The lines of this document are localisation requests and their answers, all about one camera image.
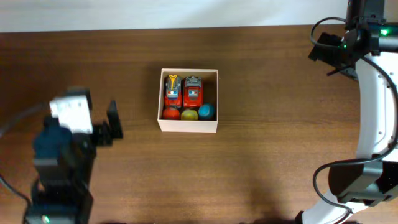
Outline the red toy truck yellow crane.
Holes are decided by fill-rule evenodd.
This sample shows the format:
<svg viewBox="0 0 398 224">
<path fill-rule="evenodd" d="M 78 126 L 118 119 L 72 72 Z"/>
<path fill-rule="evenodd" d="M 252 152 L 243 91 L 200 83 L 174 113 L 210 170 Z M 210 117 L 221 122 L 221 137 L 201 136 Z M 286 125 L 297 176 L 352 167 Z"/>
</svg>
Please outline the red toy truck yellow crane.
<svg viewBox="0 0 398 224">
<path fill-rule="evenodd" d="M 164 104 L 166 107 L 180 109 L 182 106 L 182 79 L 178 75 L 169 75 L 165 83 Z"/>
</svg>

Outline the white cardboard box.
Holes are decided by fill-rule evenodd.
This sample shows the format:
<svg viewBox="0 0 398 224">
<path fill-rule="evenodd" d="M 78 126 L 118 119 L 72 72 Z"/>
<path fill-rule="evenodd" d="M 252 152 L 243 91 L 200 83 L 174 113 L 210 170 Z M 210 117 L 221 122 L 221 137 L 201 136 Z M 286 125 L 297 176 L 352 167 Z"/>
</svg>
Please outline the white cardboard box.
<svg viewBox="0 0 398 224">
<path fill-rule="evenodd" d="M 165 96 L 165 79 L 168 75 L 178 75 L 181 78 L 195 76 L 201 77 L 204 82 L 204 103 L 212 104 L 215 114 L 208 121 L 186 121 L 167 120 L 162 118 Z M 163 68 L 160 72 L 159 102 L 157 107 L 157 122 L 162 132 L 183 133 L 216 133 L 218 127 L 219 106 L 219 75 L 215 69 L 186 69 L 186 68 Z"/>
</svg>

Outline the red toy fire truck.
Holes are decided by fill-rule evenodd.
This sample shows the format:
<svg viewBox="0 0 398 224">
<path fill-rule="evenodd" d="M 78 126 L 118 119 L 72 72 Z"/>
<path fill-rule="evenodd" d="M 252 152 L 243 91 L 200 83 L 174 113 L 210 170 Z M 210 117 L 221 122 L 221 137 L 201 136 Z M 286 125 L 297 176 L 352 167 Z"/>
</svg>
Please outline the red toy fire truck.
<svg viewBox="0 0 398 224">
<path fill-rule="evenodd" d="M 187 77 L 184 80 L 183 106 L 196 108 L 203 104 L 203 82 L 201 77 Z"/>
</svg>

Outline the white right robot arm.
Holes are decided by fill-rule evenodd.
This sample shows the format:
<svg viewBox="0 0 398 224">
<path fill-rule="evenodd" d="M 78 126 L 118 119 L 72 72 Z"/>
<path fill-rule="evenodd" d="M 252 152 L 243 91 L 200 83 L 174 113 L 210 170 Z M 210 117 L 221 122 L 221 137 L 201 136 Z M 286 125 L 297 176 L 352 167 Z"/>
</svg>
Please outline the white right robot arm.
<svg viewBox="0 0 398 224">
<path fill-rule="evenodd" d="M 360 132 L 356 157 L 325 164 L 328 191 L 296 223 L 348 223 L 397 197 L 397 24 L 384 10 L 384 1 L 350 0 L 344 36 L 312 39 L 311 60 L 359 83 Z"/>
</svg>

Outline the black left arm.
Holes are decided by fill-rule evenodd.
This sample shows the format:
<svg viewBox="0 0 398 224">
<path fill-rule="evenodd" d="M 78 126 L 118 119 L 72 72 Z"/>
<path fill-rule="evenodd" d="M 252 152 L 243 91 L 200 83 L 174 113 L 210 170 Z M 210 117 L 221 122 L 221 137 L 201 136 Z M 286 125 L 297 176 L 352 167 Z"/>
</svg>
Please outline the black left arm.
<svg viewBox="0 0 398 224">
<path fill-rule="evenodd" d="M 108 118 L 99 124 L 91 121 L 86 88 L 67 90 L 51 100 L 49 108 L 44 128 L 33 142 L 38 178 L 23 222 L 86 224 L 93 206 L 90 180 L 97 148 L 123 138 L 116 102 L 110 101 Z"/>
</svg>

